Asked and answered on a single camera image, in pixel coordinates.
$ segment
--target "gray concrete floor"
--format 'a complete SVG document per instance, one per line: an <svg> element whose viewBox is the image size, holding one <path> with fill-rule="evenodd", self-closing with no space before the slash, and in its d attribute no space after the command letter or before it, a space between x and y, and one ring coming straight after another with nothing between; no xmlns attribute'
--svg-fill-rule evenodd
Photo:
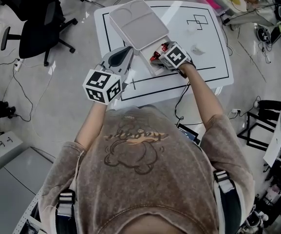
<svg viewBox="0 0 281 234"><path fill-rule="evenodd" d="M74 140L89 112L92 102L86 98L82 82L88 70L94 68L101 58L94 23L94 11L99 7L79 0L60 1L67 20L77 18L79 21L78 25L69 27L61 34L64 41L76 48L76 52L71 54L61 44L53 48L49 57L50 65L55 66L52 75L51 67L43 66L44 54L26 59L15 75L33 103L32 120L24 122L19 117L0 119L1 131L12 130L27 146L37 147L52 156L58 155L63 142ZM110 6L116 0L95 1ZM0 41L6 26L11 27L11 34L20 34L23 24L10 8L0 6ZM225 27L229 46L233 48L230 59L234 75L234 83L224 87L218 95L226 114L232 108L241 109L242 113L249 110L256 96L281 100L281 42L273 46L268 54L271 63L266 64L257 47L258 40L253 28L253 24L245 24L238 35L238 31L233 32ZM0 50L0 62L13 61L18 57L18 49L18 41L9 41L6 50ZM29 119L31 104L12 79L12 68L13 65L0 66L0 99L9 84L4 101L15 106L16 113L24 119ZM155 106L175 123L174 107L177 101L175 98L156 103ZM193 95L184 96L178 115L185 117L184 124L201 122ZM244 121L245 117L232 120L236 132L243 127ZM202 124L191 126L191 129L201 135L205 131Z"/></svg>

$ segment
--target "small white object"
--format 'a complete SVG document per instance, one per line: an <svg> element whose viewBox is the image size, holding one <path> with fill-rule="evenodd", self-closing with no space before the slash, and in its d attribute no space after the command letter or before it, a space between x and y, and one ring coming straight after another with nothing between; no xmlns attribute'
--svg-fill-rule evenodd
<svg viewBox="0 0 281 234"><path fill-rule="evenodd" d="M234 113L234 114L236 114L236 113L238 113L238 112L241 112L241 109L234 108L234 109L232 109L231 112Z"/></svg>
<svg viewBox="0 0 281 234"><path fill-rule="evenodd" d="M203 55L205 52L198 48L196 44L192 45L191 52L197 56Z"/></svg>
<svg viewBox="0 0 281 234"><path fill-rule="evenodd" d="M22 63L23 63L24 59L19 59L16 63L15 63L15 70L18 72Z"/></svg>
<svg viewBox="0 0 281 234"><path fill-rule="evenodd" d="M83 88L88 99L108 105L122 92L121 76L91 69Z"/></svg>
<svg viewBox="0 0 281 234"><path fill-rule="evenodd" d="M0 135L0 169L22 152L22 144L11 131Z"/></svg>

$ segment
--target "white box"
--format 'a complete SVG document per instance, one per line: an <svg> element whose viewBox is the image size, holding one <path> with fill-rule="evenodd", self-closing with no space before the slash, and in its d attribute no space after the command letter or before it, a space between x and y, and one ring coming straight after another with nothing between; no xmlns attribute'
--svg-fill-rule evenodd
<svg viewBox="0 0 281 234"><path fill-rule="evenodd" d="M88 99L108 105L122 92L121 76L91 69L83 88Z"/></svg>
<svg viewBox="0 0 281 234"><path fill-rule="evenodd" d="M22 144L11 131L0 135L0 169L23 151Z"/></svg>
<svg viewBox="0 0 281 234"><path fill-rule="evenodd" d="M109 14L110 24L122 40L134 48L153 76L165 71L150 64L154 51L169 41L168 28L144 0L133 0L123 4Z"/></svg>

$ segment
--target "wrist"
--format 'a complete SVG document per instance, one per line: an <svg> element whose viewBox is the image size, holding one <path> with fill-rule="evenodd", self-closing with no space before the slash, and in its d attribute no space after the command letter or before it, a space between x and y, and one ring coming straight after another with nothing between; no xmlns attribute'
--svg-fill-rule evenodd
<svg viewBox="0 0 281 234"><path fill-rule="evenodd" d="M192 64L190 62L185 62L179 66L179 69L182 70L183 72L187 73L190 70L196 70L196 67L194 66L194 64Z"/></svg>

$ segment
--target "t-shirt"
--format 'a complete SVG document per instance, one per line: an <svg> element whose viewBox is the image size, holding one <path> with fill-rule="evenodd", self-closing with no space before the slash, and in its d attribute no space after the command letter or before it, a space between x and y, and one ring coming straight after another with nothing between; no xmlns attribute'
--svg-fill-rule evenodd
<svg viewBox="0 0 281 234"><path fill-rule="evenodd" d="M268 6L274 3L273 0L258 0L258 7L264 7ZM277 18L274 13L275 6L269 6L263 9L256 10L257 14L259 14L261 17L265 18L268 22L272 23L273 25L277 24Z"/></svg>
<svg viewBox="0 0 281 234"><path fill-rule="evenodd" d="M243 191L246 213L254 200L254 180L226 116L208 123L201 147L212 166L229 172ZM41 222L50 233L48 206L77 176L78 233L119 233L142 215L158 215L185 233L217 234L212 167L200 147L152 107L108 111L89 150L64 144L42 188Z"/></svg>

